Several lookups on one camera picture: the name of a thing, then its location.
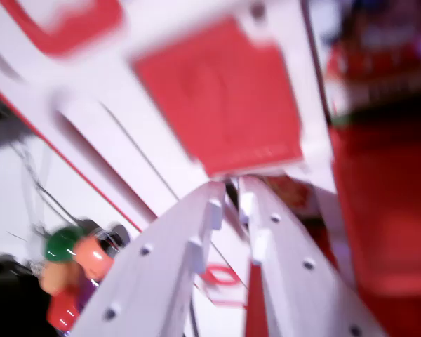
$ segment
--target white plastic structure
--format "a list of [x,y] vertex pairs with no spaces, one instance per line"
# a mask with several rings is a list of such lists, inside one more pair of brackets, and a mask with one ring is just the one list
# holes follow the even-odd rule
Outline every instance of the white plastic structure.
[[[269,336],[386,336],[287,206],[257,178],[242,177],[239,187],[253,262],[262,268]],[[127,246],[72,336],[181,336],[224,197],[224,184],[202,185]]]
[[182,336],[224,198],[225,184],[206,183],[152,223],[118,254],[71,336]]
[[239,188],[269,336],[386,336],[288,207],[255,177],[239,178]]

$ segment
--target red panel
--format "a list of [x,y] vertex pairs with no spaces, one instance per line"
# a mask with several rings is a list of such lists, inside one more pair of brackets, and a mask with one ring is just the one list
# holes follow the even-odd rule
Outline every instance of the red panel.
[[356,276],[360,285],[382,295],[421,296],[418,124],[408,120],[382,132],[379,124],[332,134]]
[[262,269],[251,264],[248,305],[246,308],[245,337],[268,337],[267,312],[265,311]]
[[115,28],[123,17],[118,0],[95,0],[91,9],[77,14],[60,11],[64,21],[55,32],[45,32],[18,3],[18,0],[0,0],[32,43],[45,54],[60,56]]
[[233,20],[134,63],[186,150],[209,174],[300,159],[300,120],[280,50]]

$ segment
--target red object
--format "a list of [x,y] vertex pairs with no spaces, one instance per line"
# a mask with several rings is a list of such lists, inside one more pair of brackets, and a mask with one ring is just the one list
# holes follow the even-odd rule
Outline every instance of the red object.
[[[340,61],[346,64],[346,72],[340,71]],[[326,76],[352,81],[369,81],[417,69],[421,69],[421,57],[415,50],[414,41],[400,48],[379,51],[349,50],[343,48],[342,44],[336,44],[330,51]]]
[[421,120],[351,126],[332,140],[358,283],[421,296]]
[[255,46],[233,20],[133,66],[209,174],[302,158],[300,119],[281,51]]
[[[231,279],[219,279],[215,276],[214,272],[224,272],[226,275],[231,277]],[[241,282],[235,271],[225,265],[209,265],[201,278],[205,281],[205,283],[220,284],[225,286],[235,286]]]
[[118,26],[123,11],[118,0],[94,0],[91,9],[78,14],[60,11],[64,21],[55,32],[45,32],[23,10],[18,0],[0,0],[32,43],[45,54],[61,56]]
[[262,269],[251,264],[248,304],[246,307],[245,337],[268,337],[267,312],[265,311]]
[[70,331],[79,316],[76,310],[77,294],[77,288],[66,288],[52,296],[47,311],[48,323],[63,332]]

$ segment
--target red square panel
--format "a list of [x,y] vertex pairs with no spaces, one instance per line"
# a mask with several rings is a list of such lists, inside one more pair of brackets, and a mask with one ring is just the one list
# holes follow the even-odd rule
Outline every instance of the red square panel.
[[133,64],[186,150],[209,174],[302,157],[281,51],[233,20]]

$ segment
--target hole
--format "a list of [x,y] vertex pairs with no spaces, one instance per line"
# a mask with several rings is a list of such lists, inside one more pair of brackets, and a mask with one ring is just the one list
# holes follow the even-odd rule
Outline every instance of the hole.
[[152,245],[151,245],[151,244],[145,244],[145,245],[144,245],[144,246],[140,249],[139,254],[140,254],[141,256],[146,256],[146,255],[150,254],[150,253],[152,252],[152,250],[153,250],[153,247],[152,247]]
[[105,311],[105,320],[111,321],[117,316],[117,313],[112,308],[107,308]]
[[254,21],[261,22],[265,20],[265,5],[264,4],[254,4],[250,8],[251,16]]
[[349,328],[349,332],[354,337],[362,336],[362,330],[357,325],[351,325],[351,327]]
[[279,214],[276,214],[276,213],[273,213],[269,218],[274,223],[278,223],[279,221],[281,221],[281,217],[279,216]]
[[306,258],[302,262],[302,265],[304,265],[304,268],[306,268],[307,270],[315,269],[315,261],[313,261],[311,258]]

